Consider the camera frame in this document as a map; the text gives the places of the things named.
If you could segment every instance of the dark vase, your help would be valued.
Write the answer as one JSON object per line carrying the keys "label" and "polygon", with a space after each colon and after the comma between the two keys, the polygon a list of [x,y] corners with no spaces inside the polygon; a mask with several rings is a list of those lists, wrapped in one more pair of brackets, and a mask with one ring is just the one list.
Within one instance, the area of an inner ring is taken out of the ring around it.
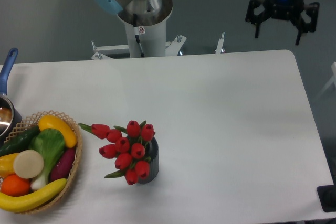
{"label": "dark vase", "polygon": [[146,147],[145,156],[151,157],[151,160],[149,162],[149,175],[145,179],[138,180],[139,184],[147,184],[159,173],[159,145],[157,144],[157,141],[155,138],[153,138],[149,144]]}

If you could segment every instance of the eggplant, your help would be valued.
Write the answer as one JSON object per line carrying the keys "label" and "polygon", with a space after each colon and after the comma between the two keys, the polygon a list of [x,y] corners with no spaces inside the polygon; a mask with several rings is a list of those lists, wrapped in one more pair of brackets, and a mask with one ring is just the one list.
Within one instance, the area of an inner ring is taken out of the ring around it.
{"label": "eggplant", "polygon": [[60,178],[68,178],[70,171],[72,169],[72,164],[75,161],[76,148],[69,148],[59,159],[55,167],[50,173],[50,182],[58,180]]}

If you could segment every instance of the green cucumber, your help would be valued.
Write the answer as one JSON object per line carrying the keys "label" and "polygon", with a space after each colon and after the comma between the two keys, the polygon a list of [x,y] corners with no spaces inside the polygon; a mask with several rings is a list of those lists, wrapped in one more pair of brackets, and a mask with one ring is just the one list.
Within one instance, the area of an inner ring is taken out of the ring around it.
{"label": "green cucumber", "polygon": [[33,137],[37,136],[39,133],[40,129],[38,128],[38,125],[30,127],[21,132],[10,141],[4,143],[2,147],[0,147],[0,157],[27,150]]}

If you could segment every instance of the tulip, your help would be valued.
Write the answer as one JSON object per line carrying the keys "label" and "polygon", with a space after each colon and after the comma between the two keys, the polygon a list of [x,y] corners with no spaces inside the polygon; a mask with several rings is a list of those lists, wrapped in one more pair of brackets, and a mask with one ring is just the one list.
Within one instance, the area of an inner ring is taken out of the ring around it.
{"label": "tulip", "polygon": [[116,141],[122,137],[121,131],[116,129],[111,129],[107,132],[107,140],[111,143],[116,143]]}
{"label": "tulip", "polygon": [[115,158],[116,155],[117,155],[117,150],[115,149],[114,144],[108,144],[108,145],[105,145],[102,148],[99,148],[99,153],[104,158]]}
{"label": "tulip", "polygon": [[126,132],[130,137],[138,137],[140,135],[140,125],[137,121],[129,121],[126,127]]}
{"label": "tulip", "polygon": [[120,153],[128,152],[130,149],[130,141],[126,137],[121,137],[116,141],[116,150]]}
{"label": "tulip", "polygon": [[138,182],[138,176],[134,170],[128,169],[125,174],[127,184],[133,185]]}
{"label": "tulip", "polygon": [[107,137],[107,133],[110,130],[110,127],[104,124],[93,124],[91,126],[92,133],[100,139]]}
{"label": "tulip", "polygon": [[149,175],[149,163],[147,163],[146,161],[141,160],[137,162],[134,169],[137,175],[142,179],[147,178],[147,176]]}
{"label": "tulip", "polygon": [[133,144],[131,148],[131,155],[136,159],[141,159],[145,155],[145,147],[139,143]]}
{"label": "tulip", "polygon": [[119,170],[124,170],[130,166],[133,158],[129,153],[121,153],[118,158],[115,160],[115,167]]}
{"label": "tulip", "polygon": [[141,131],[141,137],[145,141],[150,141],[154,136],[154,128],[152,124],[146,124]]}

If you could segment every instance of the bok choy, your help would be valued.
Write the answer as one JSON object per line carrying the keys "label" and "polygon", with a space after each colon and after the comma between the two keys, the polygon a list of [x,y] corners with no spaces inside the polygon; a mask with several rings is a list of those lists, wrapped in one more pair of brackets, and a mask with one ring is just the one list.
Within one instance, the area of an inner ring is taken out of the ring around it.
{"label": "bok choy", "polygon": [[32,190],[38,190],[49,183],[49,174],[65,148],[65,140],[62,133],[55,129],[45,129],[32,140],[29,149],[37,151],[44,160],[42,172],[31,181]]}

